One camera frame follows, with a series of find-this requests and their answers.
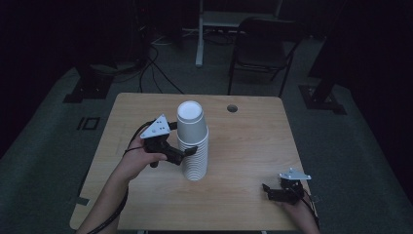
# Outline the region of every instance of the gray carpet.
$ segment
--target gray carpet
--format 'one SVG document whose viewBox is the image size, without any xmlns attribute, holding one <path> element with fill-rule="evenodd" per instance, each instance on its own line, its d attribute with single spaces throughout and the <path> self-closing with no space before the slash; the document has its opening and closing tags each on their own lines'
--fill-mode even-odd
<svg viewBox="0 0 413 234">
<path fill-rule="evenodd" d="M 156 63 L 185 94 L 226 95 L 232 47 L 206 44 L 204 66 L 197 68 L 196 46 L 193 39 L 182 47 L 156 45 Z M 413 233 L 412 205 L 350 92 L 338 86 L 333 90 L 348 115 L 305 107 L 298 85 L 318 83 L 307 75 L 321 46 L 308 39 L 298 48 L 282 98 L 303 166 L 313 177 L 312 193 L 321 199 L 321 232 Z M 233 95 L 275 96 L 281 79 L 270 83 L 261 76 L 236 72 Z M 56 82 L 0 161 L 0 233 L 73 233 L 69 220 L 76 196 L 112 104 L 119 93 L 137 92 L 137 77 L 118 76 L 106 99 L 82 103 L 62 103 L 79 79 L 74 69 Z M 177 93 L 156 69 L 154 77 L 163 93 Z M 151 69 L 142 89 L 159 92 Z M 79 128 L 82 118 L 99 118 L 96 129 Z"/>
</svg>

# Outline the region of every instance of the forearm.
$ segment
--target forearm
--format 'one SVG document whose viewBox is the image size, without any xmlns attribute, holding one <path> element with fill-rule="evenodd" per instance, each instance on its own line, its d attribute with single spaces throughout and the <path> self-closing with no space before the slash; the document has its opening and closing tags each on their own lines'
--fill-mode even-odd
<svg viewBox="0 0 413 234">
<path fill-rule="evenodd" d="M 125 197 L 129 185 L 129 181 L 121 178 L 115 172 L 110 176 L 100 192 L 94 206 L 86 217 L 85 221 L 79 227 L 76 233 L 88 233 L 100 224 L 106 221 L 115 213 L 122 200 Z M 113 220 L 99 233 L 116 233 L 119 223 L 119 217 Z"/>
</svg>

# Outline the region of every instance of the hand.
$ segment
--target hand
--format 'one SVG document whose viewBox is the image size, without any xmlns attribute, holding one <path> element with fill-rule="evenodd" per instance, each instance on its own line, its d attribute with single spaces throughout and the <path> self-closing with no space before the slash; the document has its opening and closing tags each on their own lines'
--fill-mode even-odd
<svg viewBox="0 0 413 234">
<path fill-rule="evenodd" d="M 305 193 L 304 200 L 310 204 L 310 198 Z M 319 228 L 314 220 L 313 214 L 303 201 L 298 201 L 295 205 L 288 203 L 277 202 L 277 205 L 282 207 L 294 223 L 306 234 L 319 234 Z"/>
<path fill-rule="evenodd" d="M 128 149 L 131 150 L 124 155 L 114 171 L 114 174 L 121 176 L 126 182 L 136 178 L 146 165 L 167 160 L 165 154 L 145 152 L 145 149 L 142 147 L 143 141 L 144 140 L 138 136 L 131 142 L 128 147 Z"/>
</svg>

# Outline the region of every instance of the chair leg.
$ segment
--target chair leg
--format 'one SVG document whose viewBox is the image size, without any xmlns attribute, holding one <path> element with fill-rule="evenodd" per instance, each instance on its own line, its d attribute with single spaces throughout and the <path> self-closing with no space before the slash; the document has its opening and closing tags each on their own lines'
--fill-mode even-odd
<svg viewBox="0 0 413 234">
<path fill-rule="evenodd" d="M 288 64 L 288 67 L 286 68 L 284 77 L 283 77 L 283 79 L 282 79 L 282 86 L 280 87 L 279 98 L 282 97 L 282 91 L 283 91 L 283 88 L 284 88 L 285 83 L 286 83 L 286 78 L 288 77 L 288 73 L 289 73 L 289 68 L 290 68 L 290 66 L 291 66 L 291 63 Z"/>
<path fill-rule="evenodd" d="M 230 69 L 228 71 L 228 75 L 230 77 L 230 80 L 228 83 L 228 92 L 227 92 L 228 96 L 231 94 L 232 81 L 234 77 L 234 67 L 235 67 L 235 53 L 233 54 L 233 57 L 231 59 Z"/>
</svg>

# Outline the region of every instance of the dark background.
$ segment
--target dark background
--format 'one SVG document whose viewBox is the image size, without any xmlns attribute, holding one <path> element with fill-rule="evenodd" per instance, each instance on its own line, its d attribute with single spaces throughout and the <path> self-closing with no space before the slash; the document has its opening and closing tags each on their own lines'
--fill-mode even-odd
<svg viewBox="0 0 413 234">
<path fill-rule="evenodd" d="M 205 10 L 271 13 L 274 5 L 206 0 Z M 198 11 L 193 0 L 1 1 L 0 157 L 76 55 L 109 65 L 136 60 L 143 48 L 140 25 L 179 41 L 182 27 L 197 27 Z M 309 76 L 352 92 L 410 199 L 412 16 L 412 3 L 401 0 L 288 0 L 281 11 L 282 19 L 300 20 L 314 37 L 327 37 Z"/>
</svg>

